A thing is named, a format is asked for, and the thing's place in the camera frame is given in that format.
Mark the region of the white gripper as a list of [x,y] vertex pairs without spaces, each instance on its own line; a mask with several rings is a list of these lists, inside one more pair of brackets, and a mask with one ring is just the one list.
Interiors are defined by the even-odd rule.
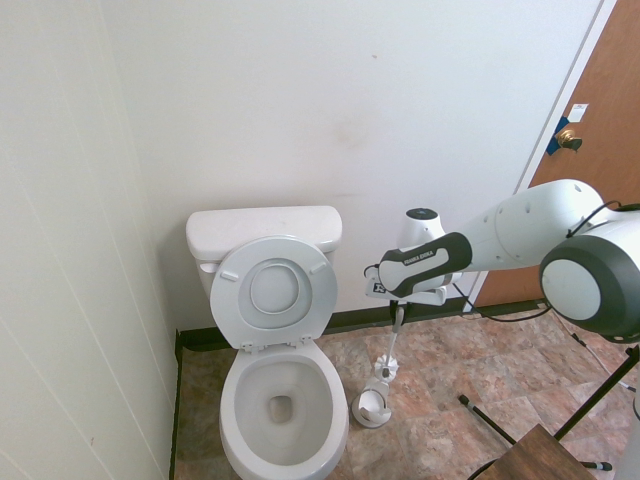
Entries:
[[365,289],[365,295],[372,298],[389,300],[389,314],[391,319],[396,318],[398,302],[404,302],[399,304],[399,325],[402,326],[407,320],[409,312],[408,303],[442,306],[447,299],[447,290],[445,286],[441,286],[435,289],[413,293],[406,297],[399,297],[388,291],[380,282],[369,280]]

